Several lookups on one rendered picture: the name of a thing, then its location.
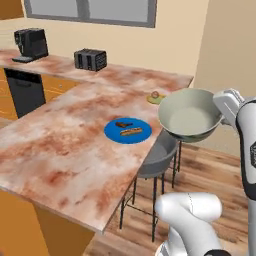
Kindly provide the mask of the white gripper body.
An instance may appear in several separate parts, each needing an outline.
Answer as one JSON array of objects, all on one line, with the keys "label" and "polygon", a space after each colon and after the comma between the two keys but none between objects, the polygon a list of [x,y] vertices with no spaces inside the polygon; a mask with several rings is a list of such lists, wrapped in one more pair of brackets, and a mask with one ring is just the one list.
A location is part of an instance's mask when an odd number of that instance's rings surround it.
[{"label": "white gripper body", "polygon": [[214,94],[213,102],[224,116],[224,123],[235,127],[237,113],[245,102],[240,93],[232,88],[220,91]]}]

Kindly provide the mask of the large grey-green bowl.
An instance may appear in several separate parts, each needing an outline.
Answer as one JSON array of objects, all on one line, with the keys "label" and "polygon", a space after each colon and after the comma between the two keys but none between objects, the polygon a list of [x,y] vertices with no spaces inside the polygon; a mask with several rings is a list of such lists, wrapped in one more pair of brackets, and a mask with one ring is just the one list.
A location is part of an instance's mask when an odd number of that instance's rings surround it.
[{"label": "large grey-green bowl", "polygon": [[213,102],[213,93],[185,88],[166,96],[158,108],[161,126],[185,143],[200,142],[209,137],[223,118]]}]

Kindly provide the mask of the small yellow-green plate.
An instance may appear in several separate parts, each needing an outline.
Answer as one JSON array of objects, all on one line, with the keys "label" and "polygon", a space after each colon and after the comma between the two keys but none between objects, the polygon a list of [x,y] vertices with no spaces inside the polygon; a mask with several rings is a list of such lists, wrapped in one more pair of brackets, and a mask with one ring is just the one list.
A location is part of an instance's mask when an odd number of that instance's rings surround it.
[{"label": "small yellow-green plate", "polygon": [[159,105],[166,95],[160,94],[157,98],[153,98],[151,95],[146,97],[147,101],[151,104]]}]

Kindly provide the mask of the blue plate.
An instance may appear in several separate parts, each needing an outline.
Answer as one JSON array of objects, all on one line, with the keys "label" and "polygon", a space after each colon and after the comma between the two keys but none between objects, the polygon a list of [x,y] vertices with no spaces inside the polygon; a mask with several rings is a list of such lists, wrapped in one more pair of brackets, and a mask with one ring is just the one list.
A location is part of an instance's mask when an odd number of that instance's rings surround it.
[{"label": "blue plate", "polygon": [[[126,128],[120,128],[115,125],[115,122],[133,123],[133,125]],[[130,136],[121,136],[120,131],[129,128],[141,127],[143,129],[142,133],[134,134]],[[113,119],[106,124],[104,127],[104,134],[112,141],[119,144],[137,144],[147,140],[152,134],[151,126],[145,121],[138,118],[131,117],[121,117]]]}]

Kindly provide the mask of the orange counter side panel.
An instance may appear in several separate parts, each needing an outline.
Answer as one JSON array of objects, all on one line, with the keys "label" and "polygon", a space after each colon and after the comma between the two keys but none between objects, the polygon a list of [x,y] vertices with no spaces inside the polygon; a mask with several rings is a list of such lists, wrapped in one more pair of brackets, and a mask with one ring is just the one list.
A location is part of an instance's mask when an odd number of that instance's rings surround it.
[{"label": "orange counter side panel", "polygon": [[0,256],[82,256],[94,232],[0,191]]}]

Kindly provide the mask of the grey bar stool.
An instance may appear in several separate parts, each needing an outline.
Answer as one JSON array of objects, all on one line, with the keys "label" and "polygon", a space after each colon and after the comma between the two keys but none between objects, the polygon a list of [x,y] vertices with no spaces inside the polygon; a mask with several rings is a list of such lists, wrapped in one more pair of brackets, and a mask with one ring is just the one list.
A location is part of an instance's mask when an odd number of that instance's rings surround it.
[{"label": "grey bar stool", "polygon": [[152,206],[152,212],[146,212],[134,206],[136,197],[136,186],[137,179],[153,179],[153,196],[152,201],[156,203],[157,197],[157,180],[161,178],[161,190],[165,192],[164,180],[165,172],[171,168],[173,170],[173,160],[176,150],[178,148],[179,141],[172,137],[167,131],[162,130],[158,135],[155,143],[150,149],[147,157],[145,158],[143,164],[139,168],[138,174],[134,179],[132,195],[126,199],[123,198],[120,210],[120,222],[119,228],[123,226],[124,209],[126,206],[131,207],[137,211],[143,212],[144,214],[150,215],[152,217],[152,241],[155,241],[155,230],[158,222],[158,217],[156,216],[155,206]]},{"label": "grey bar stool", "polygon": [[180,171],[181,152],[182,152],[182,142],[179,141],[179,143],[178,143],[178,148],[177,148],[177,150],[176,150],[176,153],[175,153],[175,155],[174,155],[174,160],[173,160],[172,188],[174,188],[176,173]]}]

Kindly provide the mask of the brown sausage in bun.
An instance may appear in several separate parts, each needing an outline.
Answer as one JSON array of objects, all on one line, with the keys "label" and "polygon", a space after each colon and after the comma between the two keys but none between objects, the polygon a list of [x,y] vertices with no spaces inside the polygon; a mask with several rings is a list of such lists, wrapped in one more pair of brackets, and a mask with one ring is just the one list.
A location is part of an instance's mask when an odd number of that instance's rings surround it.
[{"label": "brown sausage in bun", "polygon": [[120,131],[120,135],[130,136],[130,135],[142,133],[142,131],[143,129],[141,127],[129,128],[129,129]]}]

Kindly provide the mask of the black toaster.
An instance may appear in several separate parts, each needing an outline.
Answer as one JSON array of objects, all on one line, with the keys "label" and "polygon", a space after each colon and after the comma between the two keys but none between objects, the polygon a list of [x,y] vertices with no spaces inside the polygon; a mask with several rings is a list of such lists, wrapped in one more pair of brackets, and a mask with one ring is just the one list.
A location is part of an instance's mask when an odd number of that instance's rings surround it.
[{"label": "black toaster", "polygon": [[98,72],[107,66],[107,53],[103,50],[84,48],[74,53],[74,63],[77,69]]}]

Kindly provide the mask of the grey framed window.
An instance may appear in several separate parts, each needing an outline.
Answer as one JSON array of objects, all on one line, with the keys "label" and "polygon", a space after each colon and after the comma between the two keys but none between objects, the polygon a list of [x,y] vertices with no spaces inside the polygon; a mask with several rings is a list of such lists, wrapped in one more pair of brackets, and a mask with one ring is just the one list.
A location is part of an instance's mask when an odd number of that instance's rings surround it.
[{"label": "grey framed window", "polygon": [[154,28],[157,0],[24,0],[28,18]]}]

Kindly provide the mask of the orange cupboard run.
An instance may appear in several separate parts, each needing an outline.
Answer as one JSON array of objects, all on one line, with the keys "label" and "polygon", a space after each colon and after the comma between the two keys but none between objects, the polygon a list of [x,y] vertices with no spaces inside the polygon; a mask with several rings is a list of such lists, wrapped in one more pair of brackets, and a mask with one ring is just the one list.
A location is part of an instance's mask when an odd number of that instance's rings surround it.
[{"label": "orange cupboard run", "polygon": [[[14,101],[9,89],[4,69],[5,68],[0,68],[0,117],[16,120],[19,117],[16,113]],[[46,103],[57,98],[62,93],[65,93],[78,84],[77,81],[70,79],[64,79],[44,74],[39,75],[42,79]]]}]

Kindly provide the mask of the black dishwasher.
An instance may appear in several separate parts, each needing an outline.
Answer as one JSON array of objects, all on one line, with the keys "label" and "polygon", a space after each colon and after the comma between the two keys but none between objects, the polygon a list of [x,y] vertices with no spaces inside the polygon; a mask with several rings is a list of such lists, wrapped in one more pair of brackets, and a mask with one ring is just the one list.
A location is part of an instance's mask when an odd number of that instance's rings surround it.
[{"label": "black dishwasher", "polygon": [[46,103],[39,74],[5,68],[5,75],[19,118]]}]

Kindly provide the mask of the black coffee machine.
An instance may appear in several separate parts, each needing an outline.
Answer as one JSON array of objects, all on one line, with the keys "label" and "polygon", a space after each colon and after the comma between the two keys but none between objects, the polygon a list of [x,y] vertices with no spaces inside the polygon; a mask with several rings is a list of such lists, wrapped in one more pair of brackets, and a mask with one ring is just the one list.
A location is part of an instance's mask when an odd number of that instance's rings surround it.
[{"label": "black coffee machine", "polygon": [[14,32],[14,39],[20,51],[20,56],[13,58],[14,62],[29,63],[48,56],[48,46],[43,29],[17,30]]}]

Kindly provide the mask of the orange wall cupboard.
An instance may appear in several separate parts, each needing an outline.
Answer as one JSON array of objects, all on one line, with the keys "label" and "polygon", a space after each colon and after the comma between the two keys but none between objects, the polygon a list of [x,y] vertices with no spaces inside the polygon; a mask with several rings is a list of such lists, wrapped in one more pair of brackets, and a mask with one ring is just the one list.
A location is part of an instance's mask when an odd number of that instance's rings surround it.
[{"label": "orange wall cupboard", "polygon": [[21,0],[0,0],[0,20],[22,18]]}]

